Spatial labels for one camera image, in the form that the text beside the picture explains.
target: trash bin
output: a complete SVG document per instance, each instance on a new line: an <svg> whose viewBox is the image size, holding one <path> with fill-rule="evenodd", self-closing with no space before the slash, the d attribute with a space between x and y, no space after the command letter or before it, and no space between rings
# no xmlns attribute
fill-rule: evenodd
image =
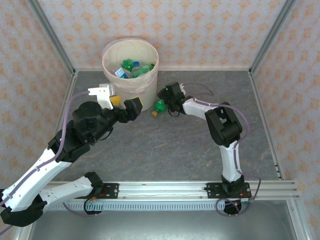
<svg viewBox="0 0 320 240"><path fill-rule="evenodd" d="M137 78L120 78L108 70L113 66L121 66L123 60L131 59L143 64L155 64L154 68ZM139 97L142 111L150 108L156 100L159 55L157 50L147 41L139 38L125 38L110 42L102 51L104 75L114 84L115 93L124 101Z"/></svg>

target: patterned wallpaper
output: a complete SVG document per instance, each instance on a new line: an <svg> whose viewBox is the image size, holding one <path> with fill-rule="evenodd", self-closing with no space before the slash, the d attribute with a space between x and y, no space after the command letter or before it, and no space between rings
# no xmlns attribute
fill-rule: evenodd
<svg viewBox="0 0 320 240"><path fill-rule="evenodd" d="M0 188L6 188L53 137L70 75L26 0L1 0L0 16Z"/></svg>
<svg viewBox="0 0 320 240"><path fill-rule="evenodd" d="M75 68L107 43L149 41L160 67L249 68L285 0L39 0Z"/></svg>
<svg viewBox="0 0 320 240"><path fill-rule="evenodd" d="M299 1L254 79L287 179L320 236L320 5Z"/></svg>

